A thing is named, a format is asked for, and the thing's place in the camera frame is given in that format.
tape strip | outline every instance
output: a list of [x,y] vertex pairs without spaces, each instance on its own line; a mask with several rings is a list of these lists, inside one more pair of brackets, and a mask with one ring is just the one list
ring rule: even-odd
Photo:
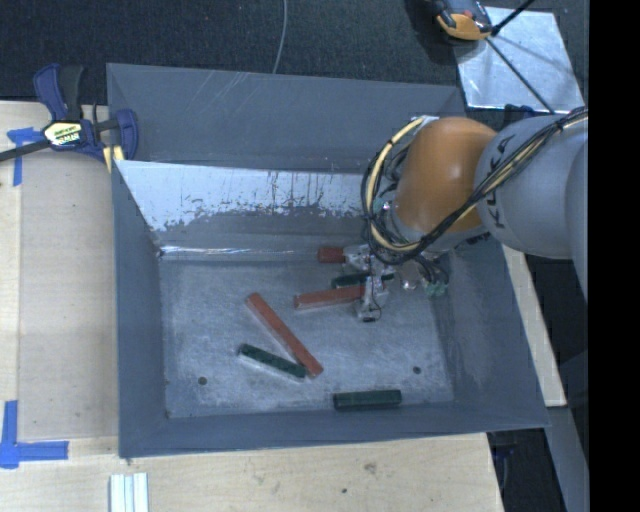
[[21,462],[36,460],[68,459],[69,441],[44,441],[37,443],[19,443],[18,401],[4,404],[2,421],[2,441],[0,442],[0,468],[16,469]]
[[[44,140],[44,136],[39,130],[29,128],[18,128],[17,130],[9,130],[7,137],[13,142],[16,147],[20,147],[23,144],[31,142],[39,142]],[[13,164],[13,186],[17,187],[22,183],[22,157],[17,157]]]

